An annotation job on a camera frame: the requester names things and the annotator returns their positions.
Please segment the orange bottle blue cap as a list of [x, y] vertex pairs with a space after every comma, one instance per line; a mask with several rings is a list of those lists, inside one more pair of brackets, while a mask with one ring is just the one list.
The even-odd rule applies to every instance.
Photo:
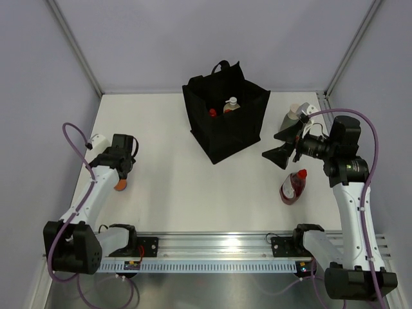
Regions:
[[114, 189], [116, 191], [123, 191], [127, 188], [127, 180], [126, 179], [121, 179], [118, 181]]

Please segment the green bottle beige pump cap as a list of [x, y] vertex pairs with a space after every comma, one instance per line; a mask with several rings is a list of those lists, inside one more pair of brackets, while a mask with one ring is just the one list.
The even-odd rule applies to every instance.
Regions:
[[299, 104], [292, 104], [289, 107], [289, 110], [284, 116], [283, 121], [280, 125], [279, 132], [286, 129], [287, 127], [293, 126], [294, 124], [300, 124], [299, 117], [296, 115], [296, 111], [299, 106]]

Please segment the dark red soap bottle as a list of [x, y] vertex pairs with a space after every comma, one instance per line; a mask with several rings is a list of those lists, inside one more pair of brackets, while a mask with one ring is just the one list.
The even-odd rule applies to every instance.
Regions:
[[306, 186], [307, 170], [301, 169], [298, 172], [290, 173], [280, 186], [279, 193], [283, 203], [292, 205], [302, 195]]

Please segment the cream lotion bottle white cap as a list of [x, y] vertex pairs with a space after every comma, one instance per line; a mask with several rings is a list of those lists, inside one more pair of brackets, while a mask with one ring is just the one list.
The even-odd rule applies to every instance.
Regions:
[[223, 112], [228, 113], [229, 111], [234, 111], [239, 108], [240, 108], [240, 105], [238, 104], [238, 99], [236, 97], [231, 97], [225, 101]]

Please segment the yellow soap bottle red cap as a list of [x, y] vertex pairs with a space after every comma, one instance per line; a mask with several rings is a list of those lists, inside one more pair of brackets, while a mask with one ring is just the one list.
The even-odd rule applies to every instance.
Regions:
[[210, 109], [209, 110], [209, 115], [211, 116], [211, 117], [216, 117], [217, 116], [217, 112], [216, 112], [216, 110], [215, 109]]

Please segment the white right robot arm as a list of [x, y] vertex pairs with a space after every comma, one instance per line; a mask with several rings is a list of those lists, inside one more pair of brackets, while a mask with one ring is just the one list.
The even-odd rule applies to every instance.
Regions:
[[298, 123], [274, 135], [284, 144], [262, 155], [282, 169], [290, 157], [298, 161], [306, 155], [323, 161], [339, 208], [343, 250], [337, 249], [320, 225], [302, 223], [290, 237], [271, 239], [273, 255], [312, 256], [324, 270], [331, 299], [378, 301], [396, 289], [398, 280], [386, 270], [375, 238], [370, 213], [372, 173], [357, 154], [360, 122], [337, 116], [328, 136], [311, 135], [311, 125], [311, 118], [302, 115]]

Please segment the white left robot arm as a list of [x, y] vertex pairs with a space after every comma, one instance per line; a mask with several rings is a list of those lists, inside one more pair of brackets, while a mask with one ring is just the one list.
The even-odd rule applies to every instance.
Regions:
[[103, 258], [119, 251], [134, 255], [138, 249], [135, 227], [115, 223], [96, 234], [93, 228], [109, 194], [119, 183], [126, 183], [138, 152], [138, 141], [131, 135], [115, 134], [110, 146], [86, 167], [91, 176], [77, 201], [58, 221], [43, 229], [48, 272], [94, 274]]

